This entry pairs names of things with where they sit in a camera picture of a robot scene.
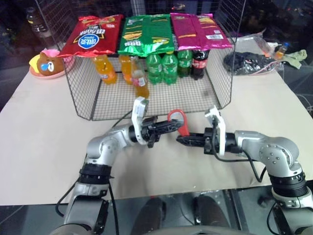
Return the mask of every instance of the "bottle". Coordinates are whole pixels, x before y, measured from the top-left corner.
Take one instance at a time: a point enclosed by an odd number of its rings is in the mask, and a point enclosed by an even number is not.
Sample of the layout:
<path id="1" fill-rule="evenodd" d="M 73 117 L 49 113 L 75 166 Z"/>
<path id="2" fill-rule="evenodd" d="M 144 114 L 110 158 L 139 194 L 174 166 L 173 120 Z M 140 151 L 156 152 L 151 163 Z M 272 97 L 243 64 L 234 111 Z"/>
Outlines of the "bottle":
<path id="1" fill-rule="evenodd" d="M 192 67 L 191 67 L 191 77 L 195 80 L 203 78 L 204 68 L 206 67 L 207 58 L 209 56 L 209 51 L 205 50 L 193 50 L 192 51 Z"/>
<path id="2" fill-rule="evenodd" d="M 190 67 L 192 62 L 192 52 L 190 50 L 181 50 L 177 54 L 178 68 L 177 73 L 179 77 L 188 77 L 190 74 Z"/>
<path id="3" fill-rule="evenodd" d="M 281 60 L 283 58 L 283 56 L 285 55 L 285 52 L 288 49 L 288 46 L 289 46 L 289 43 L 284 43 L 279 47 L 278 51 L 275 53 L 276 60 Z"/>
<path id="4" fill-rule="evenodd" d="M 131 85 L 133 83 L 131 58 L 128 55 L 119 55 L 118 59 L 122 66 L 124 80 L 127 84 Z"/>
<path id="5" fill-rule="evenodd" d="M 145 71 L 142 69 L 141 62 L 137 56 L 131 57 L 132 81 L 136 89 L 136 97 L 149 97 L 148 82 L 145 77 Z"/>
<path id="6" fill-rule="evenodd" d="M 114 67 L 108 59 L 107 55 L 99 55 L 91 58 L 98 74 L 105 84 L 113 84 L 117 81 L 117 76 Z"/>
<path id="7" fill-rule="evenodd" d="M 177 81 L 178 59 L 173 53 L 173 51 L 167 52 L 162 59 L 163 81 L 168 85 Z"/>
<path id="8" fill-rule="evenodd" d="M 152 84 L 162 82 L 162 59 L 158 54 L 149 55 L 146 59 L 148 78 Z"/>
<path id="9" fill-rule="evenodd" d="M 39 38 L 42 44 L 47 49 L 57 49 L 57 46 L 54 43 L 51 32 L 46 27 L 42 17 L 38 13 L 35 7 L 29 7 L 26 9 L 27 11 L 27 21 L 31 25 L 32 31 Z"/>

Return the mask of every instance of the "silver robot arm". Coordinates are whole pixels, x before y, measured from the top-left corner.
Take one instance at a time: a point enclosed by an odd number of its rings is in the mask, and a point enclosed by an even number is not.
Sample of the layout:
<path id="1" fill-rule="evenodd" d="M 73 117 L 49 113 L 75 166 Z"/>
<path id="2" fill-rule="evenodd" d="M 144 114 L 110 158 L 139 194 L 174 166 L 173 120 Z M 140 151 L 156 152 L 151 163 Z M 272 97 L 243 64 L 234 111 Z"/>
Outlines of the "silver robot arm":
<path id="1" fill-rule="evenodd" d="M 280 230 L 288 226 L 292 234 L 299 234 L 303 228 L 313 231 L 313 196 L 297 161 L 297 145 L 283 137 L 271 138 L 253 131 L 235 131 L 235 139 L 252 159 L 266 166 L 279 205 L 276 211 L 282 212 L 287 222 Z"/>
<path id="2" fill-rule="evenodd" d="M 223 156 L 224 152 L 244 152 L 251 159 L 262 162 L 279 207 L 274 211 L 279 210 L 284 215 L 281 221 L 287 222 L 282 227 L 288 226 L 291 234 L 301 234 L 304 228 L 313 230 L 313 197 L 298 162 L 297 145 L 283 137 L 272 138 L 254 131 L 226 133 L 224 119 L 215 106 L 205 113 L 205 117 L 213 128 L 205 128 L 204 134 L 178 136 L 176 140 L 186 146 L 203 147 L 205 154 L 218 152 Z"/>
<path id="3" fill-rule="evenodd" d="M 102 233 L 109 205 L 103 197 L 108 192 L 111 168 L 118 153 L 136 142 L 151 148 L 160 135 L 176 131 L 183 125 L 177 120 L 156 122 L 157 117 L 144 120 L 147 106 L 148 100 L 138 97 L 134 102 L 132 125 L 114 127 L 89 142 L 80 176 L 64 215 L 64 225 L 51 235 Z"/>

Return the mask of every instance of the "metal wire basket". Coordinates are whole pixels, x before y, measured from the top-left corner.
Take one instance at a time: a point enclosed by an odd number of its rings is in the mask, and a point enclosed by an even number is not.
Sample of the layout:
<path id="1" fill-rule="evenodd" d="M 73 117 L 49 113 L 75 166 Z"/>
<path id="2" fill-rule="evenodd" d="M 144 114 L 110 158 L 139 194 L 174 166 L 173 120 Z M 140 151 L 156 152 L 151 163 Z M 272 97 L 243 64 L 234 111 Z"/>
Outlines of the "metal wire basket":
<path id="1" fill-rule="evenodd" d="M 224 57 L 235 50 L 246 0 L 36 0 L 40 13 L 61 50 L 74 29 L 79 16 L 125 17 L 142 14 L 185 12 L 213 13 L 233 44 L 233 48 L 212 49 L 203 79 L 178 79 L 176 84 L 149 84 L 147 115 L 166 115 L 172 109 L 186 113 L 207 110 L 216 105 L 223 108 L 231 101 L 232 72 L 223 67 Z M 77 115 L 88 120 L 121 118 L 133 106 L 134 87 L 122 78 L 117 55 L 110 57 L 118 75 L 114 85 L 104 84 L 89 58 L 76 57 L 66 76 Z"/>

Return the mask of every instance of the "green snack bag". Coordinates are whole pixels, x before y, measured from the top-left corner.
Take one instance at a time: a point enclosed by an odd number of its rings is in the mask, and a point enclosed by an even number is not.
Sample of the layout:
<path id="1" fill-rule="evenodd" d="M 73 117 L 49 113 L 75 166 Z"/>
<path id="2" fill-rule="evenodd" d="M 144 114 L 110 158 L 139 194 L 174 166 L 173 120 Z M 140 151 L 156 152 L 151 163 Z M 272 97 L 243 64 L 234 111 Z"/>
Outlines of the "green snack bag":
<path id="1" fill-rule="evenodd" d="M 169 14 L 152 15 L 148 27 L 146 54 L 174 51 L 171 19 Z"/>
<path id="2" fill-rule="evenodd" d="M 144 54 L 143 30 L 149 16 L 133 16 L 126 18 L 119 54 L 139 55 Z"/>
<path id="3" fill-rule="evenodd" d="M 170 15 L 126 18 L 118 53 L 146 57 L 174 50 Z"/>

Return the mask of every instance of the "pink plate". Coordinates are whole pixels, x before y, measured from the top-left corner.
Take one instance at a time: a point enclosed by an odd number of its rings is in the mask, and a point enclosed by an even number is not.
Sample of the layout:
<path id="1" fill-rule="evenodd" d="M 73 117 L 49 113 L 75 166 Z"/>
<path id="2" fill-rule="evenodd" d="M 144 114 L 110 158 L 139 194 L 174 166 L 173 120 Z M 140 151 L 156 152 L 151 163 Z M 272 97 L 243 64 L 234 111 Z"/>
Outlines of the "pink plate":
<path id="1" fill-rule="evenodd" d="M 64 62 L 67 68 L 67 72 L 69 72 L 74 66 L 75 59 L 73 56 L 67 57 L 67 58 L 64 58 Z M 54 75 L 44 76 L 41 73 L 36 73 L 31 66 L 29 66 L 29 71 L 35 78 L 39 78 L 39 79 L 54 79 L 54 78 L 61 77 L 65 74 L 65 70 L 63 70 L 62 72 L 56 73 Z"/>

